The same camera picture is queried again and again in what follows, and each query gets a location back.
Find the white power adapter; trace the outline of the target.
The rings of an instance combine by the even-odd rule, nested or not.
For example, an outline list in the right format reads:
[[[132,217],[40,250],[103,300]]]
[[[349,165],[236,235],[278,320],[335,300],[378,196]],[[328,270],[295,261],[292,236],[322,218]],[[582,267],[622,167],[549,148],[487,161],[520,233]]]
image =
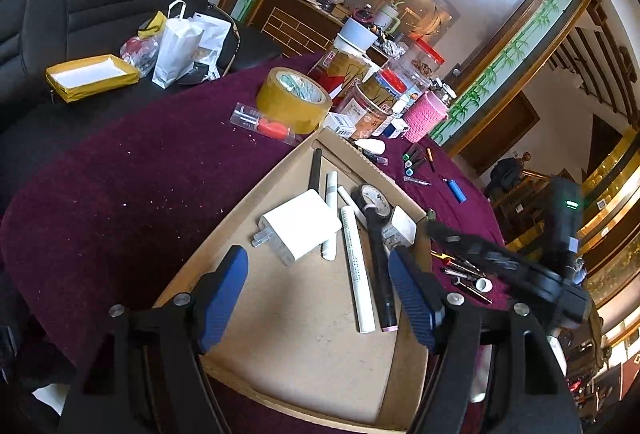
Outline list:
[[[250,244],[268,244],[285,266],[291,266],[341,229],[336,210],[330,209],[316,190],[309,189],[262,215]]]

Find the small orange screwdriver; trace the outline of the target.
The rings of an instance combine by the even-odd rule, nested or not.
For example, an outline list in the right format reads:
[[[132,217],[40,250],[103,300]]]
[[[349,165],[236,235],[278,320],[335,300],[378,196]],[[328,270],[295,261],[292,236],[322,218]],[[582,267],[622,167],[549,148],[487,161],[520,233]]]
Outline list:
[[[436,169],[435,169],[435,163],[434,163],[433,153],[432,153],[431,148],[427,147],[425,149],[425,154],[426,154],[426,159],[428,160],[428,164],[430,164],[431,171],[435,174],[436,173]]]

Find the yellow black utility knife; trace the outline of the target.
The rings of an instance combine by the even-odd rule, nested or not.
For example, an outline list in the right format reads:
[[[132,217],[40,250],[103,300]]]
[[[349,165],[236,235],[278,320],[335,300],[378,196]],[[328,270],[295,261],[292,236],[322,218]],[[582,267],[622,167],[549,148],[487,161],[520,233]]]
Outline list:
[[[453,257],[451,255],[445,254],[445,253],[438,253],[438,252],[435,252],[435,251],[431,251],[431,255],[433,257],[438,258],[439,261],[441,261],[442,264],[445,264],[445,265],[449,265],[449,264],[455,263],[457,261],[457,258],[455,258],[455,257]]]

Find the maroon velvet tablecloth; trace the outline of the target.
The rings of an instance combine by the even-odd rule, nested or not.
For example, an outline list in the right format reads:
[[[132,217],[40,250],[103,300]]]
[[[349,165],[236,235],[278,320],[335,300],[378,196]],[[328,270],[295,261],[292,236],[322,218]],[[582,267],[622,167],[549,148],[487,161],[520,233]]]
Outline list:
[[[66,360],[90,350],[108,306],[149,308],[288,154],[229,121],[267,73],[259,65],[159,97],[74,146],[12,199],[1,257]]]

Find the silver blue pen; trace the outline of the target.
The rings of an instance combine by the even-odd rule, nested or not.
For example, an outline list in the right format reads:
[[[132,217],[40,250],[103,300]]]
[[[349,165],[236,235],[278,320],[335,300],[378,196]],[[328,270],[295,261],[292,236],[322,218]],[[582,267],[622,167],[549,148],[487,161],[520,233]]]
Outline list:
[[[430,183],[427,180],[416,178],[416,177],[412,177],[412,176],[404,176],[404,177],[402,177],[402,180],[404,180],[405,183],[413,183],[414,185],[419,185],[419,186],[424,186],[424,187],[428,187],[428,186],[432,185],[432,183]]]

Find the pink knit covered bottle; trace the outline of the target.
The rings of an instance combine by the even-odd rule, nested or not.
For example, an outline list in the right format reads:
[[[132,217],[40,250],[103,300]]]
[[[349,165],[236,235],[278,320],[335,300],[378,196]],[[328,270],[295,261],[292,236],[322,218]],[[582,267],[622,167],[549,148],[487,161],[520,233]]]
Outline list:
[[[408,125],[405,138],[416,143],[448,119],[448,106],[433,91],[427,91],[408,108],[402,119]]]

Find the brown packing tape roll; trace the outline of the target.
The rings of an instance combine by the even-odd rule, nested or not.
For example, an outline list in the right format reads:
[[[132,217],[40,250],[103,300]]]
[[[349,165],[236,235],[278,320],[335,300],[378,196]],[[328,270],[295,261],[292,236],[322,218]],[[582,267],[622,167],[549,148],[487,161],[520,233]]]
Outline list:
[[[259,112],[288,125],[298,135],[315,131],[331,105],[331,98],[319,84],[292,68],[272,68],[256,96]]]

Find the person in dark jacket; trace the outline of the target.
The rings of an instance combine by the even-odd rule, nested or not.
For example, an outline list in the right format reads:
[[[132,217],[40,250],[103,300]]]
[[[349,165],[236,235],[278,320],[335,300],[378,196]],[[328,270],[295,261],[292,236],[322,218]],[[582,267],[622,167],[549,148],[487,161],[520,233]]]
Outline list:
[[[508,193],[514,188],[531,158],[532,154],[525,152],[521,157],[506,157],[500,160],[491,169],[489,183],[484,189],[486,199],[491,200],[498,194]]]

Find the clear jar red lid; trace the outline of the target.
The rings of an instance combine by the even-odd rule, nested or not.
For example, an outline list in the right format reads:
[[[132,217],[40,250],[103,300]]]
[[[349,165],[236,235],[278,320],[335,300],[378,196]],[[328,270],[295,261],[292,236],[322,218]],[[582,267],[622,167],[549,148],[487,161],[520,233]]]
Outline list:
[[[445,63],[445,59],[423,38],[416,38],[399,59],[398,71],[411,82],[424,82],[432,78]]]

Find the cardboard tray box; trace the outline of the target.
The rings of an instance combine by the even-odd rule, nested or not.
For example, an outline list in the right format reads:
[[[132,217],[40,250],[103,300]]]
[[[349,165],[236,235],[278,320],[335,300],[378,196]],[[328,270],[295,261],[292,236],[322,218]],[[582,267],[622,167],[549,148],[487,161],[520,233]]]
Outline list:
[[[248,277],[224,338],[202,358],[206,372],[300,420],[350,432],[403,433],[418,408],[427,365],[406,316],[398,317],[396,332],[360,334],[343,249],[335,261],[312,251],[286,266],[268,246],[250,245],[259,217],[307,188],[317,148],[323,172],[337,172],[347,190],[371,183],[414,221],[424,220],[424,210],[346,140],[316,131],[242,198],[157,304],[191,290],[229,246],[245,247]]]

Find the black marker grey cap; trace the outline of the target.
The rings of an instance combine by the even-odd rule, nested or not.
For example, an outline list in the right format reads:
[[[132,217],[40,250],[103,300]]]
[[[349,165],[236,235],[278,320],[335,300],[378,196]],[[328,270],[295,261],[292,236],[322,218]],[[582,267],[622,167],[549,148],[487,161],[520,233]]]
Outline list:
[[[323,151],[321,148],[314,149],[312,154],[311,168],[309,174],[308,188],[320,192],[320,174]]]

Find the bamboo painted pillar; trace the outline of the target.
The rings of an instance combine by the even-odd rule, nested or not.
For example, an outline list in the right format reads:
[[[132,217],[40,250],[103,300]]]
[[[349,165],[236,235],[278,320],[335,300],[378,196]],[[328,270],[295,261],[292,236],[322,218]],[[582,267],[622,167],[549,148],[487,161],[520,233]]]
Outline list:
[[[522,28],[452,105],[430,137],[450,149],[483,124],[536,60],[582,16],[590,0],[542,0]]]

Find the blue lighter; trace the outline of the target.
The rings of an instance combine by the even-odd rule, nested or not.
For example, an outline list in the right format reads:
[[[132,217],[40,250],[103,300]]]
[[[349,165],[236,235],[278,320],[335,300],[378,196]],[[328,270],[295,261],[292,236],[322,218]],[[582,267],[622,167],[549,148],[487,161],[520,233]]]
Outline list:
[[[451,191],[451,193],[454,195],[454,197],[456,198],[456,200],[462,204],[466,201],[466,195],[463,192],[463,190],[461,189],[461,187],[458,185],[457,181],[454,179],[448,179],[446,181],[447,186],[449,188],[449,190]]]

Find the white marker tube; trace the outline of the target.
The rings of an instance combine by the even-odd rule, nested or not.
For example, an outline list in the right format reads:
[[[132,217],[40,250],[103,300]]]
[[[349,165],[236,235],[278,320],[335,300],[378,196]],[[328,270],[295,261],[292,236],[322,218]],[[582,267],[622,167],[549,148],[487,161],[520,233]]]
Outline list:
[[[346,249],[352,298],[355,303],[357,331],[368,334],[375,331],[375,316],[363,249],[354,210],[350,206],[340,208],[343,238]]]

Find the white pen teal tip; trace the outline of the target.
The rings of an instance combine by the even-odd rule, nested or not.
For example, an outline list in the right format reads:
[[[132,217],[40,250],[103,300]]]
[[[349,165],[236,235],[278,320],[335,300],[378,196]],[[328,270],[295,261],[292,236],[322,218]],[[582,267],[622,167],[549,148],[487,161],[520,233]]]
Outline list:
[[[361,225],[361,227],[363,227],[364,230],[367,230],[368,224],[367,224],[366,217],[364,217],[363,213],[360,211],[360,208],[358,207],[356,202],[352,199],[352,197],[349,195],[347,190],[343,186],[338,186],[337,194],[345,203],[345,209],[350,209],[354,214],[355,219]]]

